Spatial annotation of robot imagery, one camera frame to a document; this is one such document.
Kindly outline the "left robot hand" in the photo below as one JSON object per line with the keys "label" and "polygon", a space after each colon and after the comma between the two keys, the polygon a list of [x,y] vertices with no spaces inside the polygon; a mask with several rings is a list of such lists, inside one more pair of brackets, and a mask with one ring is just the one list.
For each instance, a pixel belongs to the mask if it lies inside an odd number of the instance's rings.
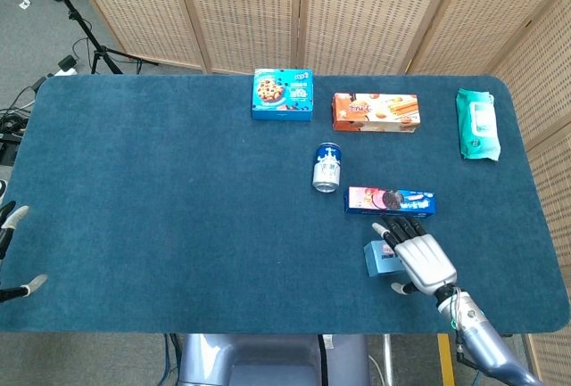
{"label": "left robot hand", "polygon": [[[29,207],[24,205],[15,208],[16,201],[9,201],[0,208],[0,270],[9,249],[12,237],[17,225],[28,214]],[[19,298],[27,298],[36,292],[48,279],[46,274],[34,277],[29,283],[22,284],[17,287],[0,288],[0,304],[9,300]]]}

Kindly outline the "white power strip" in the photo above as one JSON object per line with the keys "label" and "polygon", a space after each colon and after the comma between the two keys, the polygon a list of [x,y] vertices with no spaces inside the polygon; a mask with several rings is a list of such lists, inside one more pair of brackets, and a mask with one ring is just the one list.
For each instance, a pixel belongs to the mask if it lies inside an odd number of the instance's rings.
{"label": "white power strip", "polygon": [[54,73],[55,77],[67,77],[77,75],[77,59],[75,56],[68,54],[58,62],[59,69]]}

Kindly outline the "blue and white drink can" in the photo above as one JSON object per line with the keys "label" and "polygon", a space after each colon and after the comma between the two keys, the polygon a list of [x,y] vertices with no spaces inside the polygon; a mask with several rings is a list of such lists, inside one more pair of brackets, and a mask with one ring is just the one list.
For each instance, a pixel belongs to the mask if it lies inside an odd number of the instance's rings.
{"label": "blue and white drink can", "polygon": [[340,184],[342,152],[334,143],[321,144],[315,154],[313,187],[321,193],[332,193]]}

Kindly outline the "blue sandwich cookie box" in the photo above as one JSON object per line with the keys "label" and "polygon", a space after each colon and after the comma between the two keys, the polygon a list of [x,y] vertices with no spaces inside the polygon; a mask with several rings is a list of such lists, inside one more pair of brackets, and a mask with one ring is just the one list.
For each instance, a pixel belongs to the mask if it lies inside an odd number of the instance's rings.
{"label": "blue sandwich cookie box", "polygon": [[344,211],[352,214],[428,218],[436,213],[434,193],[350,186],[344,193]]}

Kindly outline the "wooden folding screen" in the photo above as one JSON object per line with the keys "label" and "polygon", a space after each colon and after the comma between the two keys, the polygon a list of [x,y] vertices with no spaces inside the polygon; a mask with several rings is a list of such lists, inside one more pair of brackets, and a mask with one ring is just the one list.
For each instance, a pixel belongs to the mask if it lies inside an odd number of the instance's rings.
{"label": "wooden folding screen", "polygon": [[571,0],[89,0],[119,47],[205,73],[492,74],[571,292]]}

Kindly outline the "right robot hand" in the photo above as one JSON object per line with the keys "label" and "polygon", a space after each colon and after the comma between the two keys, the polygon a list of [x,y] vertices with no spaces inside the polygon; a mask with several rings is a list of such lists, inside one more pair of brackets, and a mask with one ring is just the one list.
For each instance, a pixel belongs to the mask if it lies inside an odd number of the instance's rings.
{"label": "right robot hand", "polygon": [[422,292],[438,297],[451,294],[457,271],[437,240],[413,217],[383,217],[385,226],[373,223],[373,230],[401,261],[410,282],[392,283],[400,295]]}

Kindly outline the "blue chocolate chip cookie box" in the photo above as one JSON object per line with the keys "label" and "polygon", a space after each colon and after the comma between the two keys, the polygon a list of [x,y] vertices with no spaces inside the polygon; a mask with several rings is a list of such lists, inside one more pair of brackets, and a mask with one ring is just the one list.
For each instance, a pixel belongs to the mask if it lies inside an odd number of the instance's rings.
{"label": "blue chocolate chip cookie box", "polygon": [[313,114],[313,72],[308,69],[256,69],[252,117],[309,122]]}

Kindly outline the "teal wet wipes pack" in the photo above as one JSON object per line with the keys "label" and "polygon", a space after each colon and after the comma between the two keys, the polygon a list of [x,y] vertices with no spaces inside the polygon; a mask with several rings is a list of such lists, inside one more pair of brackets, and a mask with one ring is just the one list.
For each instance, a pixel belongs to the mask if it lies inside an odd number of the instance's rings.
{"label": "teal wet wipes pack", "polygon": [[498,137],[494,96],[489,92],[459,89],[456,96],[459,149],[465,160],[498,161]]}

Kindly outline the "black tripod stand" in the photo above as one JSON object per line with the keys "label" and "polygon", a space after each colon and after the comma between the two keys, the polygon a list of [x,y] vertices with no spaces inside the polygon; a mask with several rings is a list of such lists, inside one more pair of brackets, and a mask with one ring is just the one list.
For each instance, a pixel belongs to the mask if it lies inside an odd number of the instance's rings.
{"label": "black tripod stand", "polygon": [[117,51],[115,49],[108,48],[105,45],[101,45],[92,31],[92,25],[87,23],[87,21],[83,18],[81,13],[73,5],[71,0],[61,0],[61,1],[68,10],[68,18],[71,21],[76,21],[78,23],[78,25],[85,33],[87,41],[93,46],[93,52],[88,55],[89,59],[88,63],[90,66],[91,74],[95,75],[97,73],[97,65],[99,61],[103,61],[106,64],[107,68],[112,72],[112,74],[122,74],[122,70],[113,60],[112,54],[134,61],[135,64],[137,65],[136,74],[140,73],[143,64],[149,64],[153,66],[159,65],[158,62],[143,59],[142,57]]}

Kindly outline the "orange biscuit box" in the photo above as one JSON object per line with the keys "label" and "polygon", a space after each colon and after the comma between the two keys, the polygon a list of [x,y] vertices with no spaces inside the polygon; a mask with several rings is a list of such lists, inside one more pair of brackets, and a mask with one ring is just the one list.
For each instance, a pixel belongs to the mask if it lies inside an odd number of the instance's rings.
{"label": "orange biscuit box", "polygon": [[415,94],[335,93],[332,116],[346,132],[414,133],[421,123]]}

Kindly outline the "blue table mat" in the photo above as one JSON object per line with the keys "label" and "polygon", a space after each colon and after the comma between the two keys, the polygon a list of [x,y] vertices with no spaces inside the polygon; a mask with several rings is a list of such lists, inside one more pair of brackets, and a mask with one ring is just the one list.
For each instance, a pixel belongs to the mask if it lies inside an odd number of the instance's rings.
{"label": "blue table mat", "polygon": [[[494,96],[498,161],[459,149],[459,89]],[[414,133],[333,129],[335,93],[415,94]],[[569,302],[504,83],[491,76],[314,80],[309,122],[251,116],[249,76],[80,75],[40,88],[6,199],[29,207],[2,268],[0,332],[436,333],[432,297],[368,276],[373,217],[311,184],[433,192],[425,229],[504,333],[565,326]]]}

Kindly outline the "robot torso base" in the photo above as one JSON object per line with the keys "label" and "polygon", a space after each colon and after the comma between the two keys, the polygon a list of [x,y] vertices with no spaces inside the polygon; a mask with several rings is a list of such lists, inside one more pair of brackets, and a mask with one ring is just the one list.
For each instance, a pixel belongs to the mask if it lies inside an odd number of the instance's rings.
{"label": "robot torso base", "polygon": [[361,334],[186,336],[177,386],[370,386]]}

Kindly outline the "small light blue box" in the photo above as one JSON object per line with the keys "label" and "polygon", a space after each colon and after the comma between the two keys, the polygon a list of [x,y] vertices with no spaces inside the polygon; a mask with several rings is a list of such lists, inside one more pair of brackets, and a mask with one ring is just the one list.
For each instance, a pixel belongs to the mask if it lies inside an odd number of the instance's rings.
{"label": "small light blue box", "polygon": [[369,277],[395,275],[404,272],[404,266],[385,240],[369,242],[364,248]]}

